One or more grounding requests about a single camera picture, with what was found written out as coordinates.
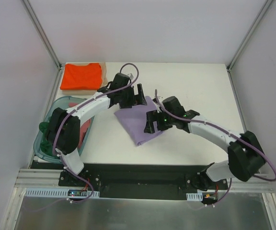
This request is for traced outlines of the lilac purple t shirt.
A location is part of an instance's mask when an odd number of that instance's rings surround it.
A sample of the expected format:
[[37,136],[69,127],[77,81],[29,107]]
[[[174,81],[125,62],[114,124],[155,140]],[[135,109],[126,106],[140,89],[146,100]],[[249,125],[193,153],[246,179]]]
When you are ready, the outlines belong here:
[[156,105],[152,101],[151,97],[145,97],[147,105],[136,105],[128,109],[119,109],[114,115],[123,127],[123,129],[129,134],[136,146],[158,137],[163,132],[155,130],[155,133],[144,133],[147,117],[146,113],[156,110]]

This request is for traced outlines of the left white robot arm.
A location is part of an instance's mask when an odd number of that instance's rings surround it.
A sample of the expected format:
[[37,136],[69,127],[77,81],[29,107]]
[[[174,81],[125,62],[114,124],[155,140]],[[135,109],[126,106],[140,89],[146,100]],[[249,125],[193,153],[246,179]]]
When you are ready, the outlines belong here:
[[86,175],[82,172],[84,163],[78,152],[82,125],[116,104],[120,109],[147,105],[142,84],[137,84],[137,94],[134,93],[132,84],[129,76],[117,73],[113,81],[98,89],[91,98],[74,107],[58,107],[53,111],[44,138],[53,145],[52,153],[57,155],[66,170],[71,172],[69,180],[75,186],[82,186],[86,181]]

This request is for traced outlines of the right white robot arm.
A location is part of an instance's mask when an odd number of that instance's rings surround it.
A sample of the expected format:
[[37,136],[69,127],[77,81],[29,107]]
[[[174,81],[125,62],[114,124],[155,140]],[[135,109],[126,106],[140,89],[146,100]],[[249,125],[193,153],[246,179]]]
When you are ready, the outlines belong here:
[[193,187],[205,191],[227,178],[246,182],[265,165],[266,161],[260,155],[260,143],[251,131],[221,131],[217,125],[206,124],[206,118],[199,112],[186,111],[175,96],[163,100],[162,104],[162,108],[146,113],[145,133],[153,134],[156,130],[165,131],[176,126],[177,129],[212,142],[228,155],[226,161],[213,162],[197,173],[191,180]]

